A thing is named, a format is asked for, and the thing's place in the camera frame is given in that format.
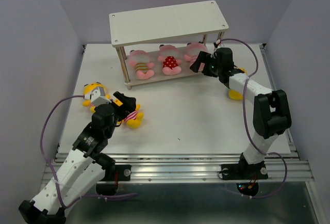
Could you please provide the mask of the pink frog toy striped shirt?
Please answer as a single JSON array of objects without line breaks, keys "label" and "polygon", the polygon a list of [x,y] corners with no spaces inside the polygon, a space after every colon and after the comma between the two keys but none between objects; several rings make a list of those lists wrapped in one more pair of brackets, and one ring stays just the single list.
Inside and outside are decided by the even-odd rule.
[{"label": "pink frog toy striped shirt", "polygon": [[208,52],[207,47],[202,41],[188,43],[184,54],[185,61],[194,63],[201,51]]}]

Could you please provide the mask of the yellow toy red stripes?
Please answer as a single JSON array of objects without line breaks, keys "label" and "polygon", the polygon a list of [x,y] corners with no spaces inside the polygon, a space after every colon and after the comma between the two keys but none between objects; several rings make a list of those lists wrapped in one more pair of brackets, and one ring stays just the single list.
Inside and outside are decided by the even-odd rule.
[{"label": "yellow toy red stripes", "polygon": [[137,104],[135,111],[130,113],[122,122],[130,129],[137,129],[141,126],[144,113],[140,112],[141,105]]}]

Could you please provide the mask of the pink frog toy polka-dot dress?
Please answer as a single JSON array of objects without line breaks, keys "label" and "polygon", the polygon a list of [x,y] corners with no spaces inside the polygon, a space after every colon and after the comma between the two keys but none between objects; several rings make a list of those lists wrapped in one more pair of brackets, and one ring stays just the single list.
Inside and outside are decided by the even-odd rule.
[{"label": "pink frog toy polka-dot dress", "polygon": [[164,75],[177,75],[182,70],[180,67],[180,52],[173,45],[159,46],[159,56],[157,60],[162,63],[162,72]]}]

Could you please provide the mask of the yellow toy blue striped shirt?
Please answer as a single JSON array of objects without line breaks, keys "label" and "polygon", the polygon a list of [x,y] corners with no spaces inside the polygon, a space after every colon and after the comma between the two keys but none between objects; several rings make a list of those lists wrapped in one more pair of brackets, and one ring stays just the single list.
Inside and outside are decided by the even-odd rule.
[{"label": "yellow toy blue striped shirt", "polygon": [[[241,73],[247,74],[247,71],[246,71],[245,68],[237,68],[237,70],[241,71],[240,74]],[[228,97],[232,100],[235,100],[235,101],[243,100],[243,95],[239,91],[236,91],[232,88],[230,88],[228,90]]]}]

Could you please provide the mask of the pink frog toy orange stripes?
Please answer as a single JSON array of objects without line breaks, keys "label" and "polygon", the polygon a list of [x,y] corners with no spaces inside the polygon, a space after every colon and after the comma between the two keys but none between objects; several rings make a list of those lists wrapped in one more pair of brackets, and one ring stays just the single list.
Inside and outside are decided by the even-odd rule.
[{"label": "pink frog toy orange stripes", "polygon": [[129,65],[134,69],[138,80],[147,80],[154,76],[154,63],[150,55],[143,50],[131,50],[128,57]]}]

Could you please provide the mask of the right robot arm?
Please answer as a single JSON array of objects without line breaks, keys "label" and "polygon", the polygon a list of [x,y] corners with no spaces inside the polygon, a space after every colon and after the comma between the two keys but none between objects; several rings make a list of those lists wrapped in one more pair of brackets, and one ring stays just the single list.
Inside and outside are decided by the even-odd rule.
[{"label": "right robot arm", "polygon": [[233,62],[230,48],[219,47],[213,53],[200,52],[198,60],[204,64],[202,73],[217,77],[228,89],[243,96],[243,102],[253,105],[254,134],[248,134],[250,143],[236,164],[222,164],[223,180],[267,179],[265,157],[272,143],[291,127],[292,120],[287,95],[283,90],[264,87]]}]

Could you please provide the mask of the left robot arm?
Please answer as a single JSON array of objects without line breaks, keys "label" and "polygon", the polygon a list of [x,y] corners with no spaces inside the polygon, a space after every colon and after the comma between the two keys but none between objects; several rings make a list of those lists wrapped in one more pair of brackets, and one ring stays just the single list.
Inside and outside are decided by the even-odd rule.
[{"label": "left robot arm", "polygon": [[126,119],[135,116],[139,107],[136,98],[118,91],[111,98],[103,84],[85,85],[80,97],[84,106],[92,107],[91,121],[72,144],[66,159],[56,170],[45,161],[52,173],[49,182],[31,200],[24,200],[19,212],[26,223],[65,223],[65,213],[99,181],[129,181],[131,165],[116,165],[103,153],[115,129]]}]

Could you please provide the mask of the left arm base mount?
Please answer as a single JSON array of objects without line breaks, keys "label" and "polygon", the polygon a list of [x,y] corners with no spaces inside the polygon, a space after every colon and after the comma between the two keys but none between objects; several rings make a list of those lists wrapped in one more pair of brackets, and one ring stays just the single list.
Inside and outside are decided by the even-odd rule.
[{"label": "left arm base mount", "polygon": [[131,165],[116,164],[115,160],[107,154],[100,153],[96,156],[96,163],[101,165],[102,170],[105,172],[101,182],[127,182],[131,177]]}]

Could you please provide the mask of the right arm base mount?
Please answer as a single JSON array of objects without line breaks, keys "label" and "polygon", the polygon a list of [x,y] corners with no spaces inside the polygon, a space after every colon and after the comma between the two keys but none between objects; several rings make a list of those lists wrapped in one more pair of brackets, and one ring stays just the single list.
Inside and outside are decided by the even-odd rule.
[{"label": "right arm base mount", "polygon": [[240,166],[239,164],[221,164],[219,177],[223,180],[235,180],[238,182],[249,180],[266,180],[268,172],[264,164],[253,166]]}]

